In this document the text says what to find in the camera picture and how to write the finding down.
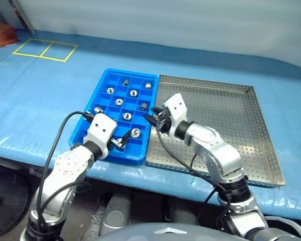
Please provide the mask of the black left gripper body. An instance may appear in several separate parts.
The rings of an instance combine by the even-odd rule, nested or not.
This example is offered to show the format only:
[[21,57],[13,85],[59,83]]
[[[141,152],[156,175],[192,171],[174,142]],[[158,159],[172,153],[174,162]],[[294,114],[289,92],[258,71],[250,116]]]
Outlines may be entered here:
[[112,138],[110,140],[110,143],[119,150],[124,148],[124,144],[122,143],[122,138],[118,138],[118,139]]

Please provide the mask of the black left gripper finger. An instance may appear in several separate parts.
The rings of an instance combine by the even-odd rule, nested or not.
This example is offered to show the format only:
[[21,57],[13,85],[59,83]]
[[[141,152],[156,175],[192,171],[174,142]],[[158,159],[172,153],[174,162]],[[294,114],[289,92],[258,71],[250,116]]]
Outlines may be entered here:
[[121,141],[120,141],[120,143],[121,143],[121,149],[123,149],[125,146],[126,146],[126,144],[127,144],[127,142],[128,142],[128,140],[129,140],[129,138],[131,137],[131,130],[128,130],[125,134],[124,134],[124,136],[121,138]]

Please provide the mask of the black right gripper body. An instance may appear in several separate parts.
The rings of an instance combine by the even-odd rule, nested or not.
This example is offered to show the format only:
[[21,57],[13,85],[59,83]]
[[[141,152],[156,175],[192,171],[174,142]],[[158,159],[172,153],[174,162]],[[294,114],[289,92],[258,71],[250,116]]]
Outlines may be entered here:
[[156,115],[158,118],[157,124],[159,124],[159,131],[163,134],[168,134],[171,129],[171,113],[168,109],[163,109],[161,115]]

